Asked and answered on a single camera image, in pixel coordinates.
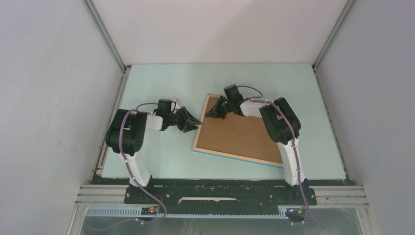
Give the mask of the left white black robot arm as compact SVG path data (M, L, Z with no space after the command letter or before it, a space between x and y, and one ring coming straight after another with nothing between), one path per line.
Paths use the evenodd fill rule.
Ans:
M129 173L130 184L139 187L136 198L143 204L154 200L155 191L147 186L151 174L145 166L139 152L144 143L145 132L148 130L164 131L176 126L187 133L198 129L202 124L186 107L181 107L178 100L160 99L157 108L152 112L140 111L141 104L133 110L118 109L106 133L106 145L117 153L124 161Z

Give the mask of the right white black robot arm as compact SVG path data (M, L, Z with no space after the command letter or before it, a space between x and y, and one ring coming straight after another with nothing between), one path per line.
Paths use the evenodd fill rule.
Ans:
M299 157L300 120L285 98L262 100L262 92L258 92L259 96L244 98L239 91L243 87L235 84L225 87L225 95L219 96L205 117L225 119L228 113L234 113L261 118L270 139L278 145L284 165L284 180L291 186L284 192L285 200L296 205L304 199L299 186L306 180Z

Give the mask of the left small circuit board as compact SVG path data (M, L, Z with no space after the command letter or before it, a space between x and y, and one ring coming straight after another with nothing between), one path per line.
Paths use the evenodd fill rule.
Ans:
M156 216L159 213L159 207L146 207L141 209L141 215Z

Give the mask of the small circuit board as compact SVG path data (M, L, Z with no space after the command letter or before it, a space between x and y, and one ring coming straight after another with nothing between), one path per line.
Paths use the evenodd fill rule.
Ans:
M303 224L306 218L306 210L288 209L286 212L287 221L291 225Z
M159 207L146 207L141 209L141 215L156 216L159 213Z

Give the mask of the right small circuit board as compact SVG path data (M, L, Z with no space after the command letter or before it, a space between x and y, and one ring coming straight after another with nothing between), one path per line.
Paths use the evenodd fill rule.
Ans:
M303 224L306 218L306 210L288 209L286 212L287 221L291 225Z

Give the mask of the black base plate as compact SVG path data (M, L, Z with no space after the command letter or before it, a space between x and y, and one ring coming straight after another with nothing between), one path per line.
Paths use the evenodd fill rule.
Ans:
M152 179L143 192L129 185L125 204L163 202L169 215L277 215L279 207L316 205L308 182L290 186L284 180Z

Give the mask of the aluminium rail frame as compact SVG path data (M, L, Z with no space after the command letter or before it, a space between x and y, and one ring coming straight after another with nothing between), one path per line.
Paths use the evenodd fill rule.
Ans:
M139 207L125 204L127 185L82 185L75 206ZM312 208L369 208L362 186L312 186L317 204Z

